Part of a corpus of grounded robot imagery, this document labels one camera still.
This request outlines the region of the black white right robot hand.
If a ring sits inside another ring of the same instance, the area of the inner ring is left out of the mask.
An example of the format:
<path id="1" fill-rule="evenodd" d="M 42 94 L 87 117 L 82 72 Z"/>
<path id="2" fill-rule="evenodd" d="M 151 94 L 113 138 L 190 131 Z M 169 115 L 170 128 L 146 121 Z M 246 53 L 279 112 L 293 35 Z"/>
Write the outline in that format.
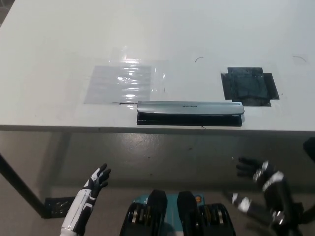
<path id="1" fill-rule="evenodd" d="M 255 203 L 239 193 L 224 191 L 223 195 L 243 214 L 270 225 L 285 224 L 297 220 L 297 213 L 289 186 L 283 172 L 269 161 L 240 157 L 237 176 L 251 179 L 262 191 L 266 206 Z"/>

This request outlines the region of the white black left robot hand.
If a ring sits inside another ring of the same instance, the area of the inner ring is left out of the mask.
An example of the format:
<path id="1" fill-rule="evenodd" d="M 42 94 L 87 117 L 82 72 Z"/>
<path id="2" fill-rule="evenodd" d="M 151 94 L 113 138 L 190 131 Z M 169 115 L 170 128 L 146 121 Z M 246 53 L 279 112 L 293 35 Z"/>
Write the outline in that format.
<path id="1" fill-rule="evenodd" d="M 77 193 L 61 226 L 60 236 L 83 236 L 97 197 L 108 185 L 111 170 L 107 164 L 99 167 Z"/>

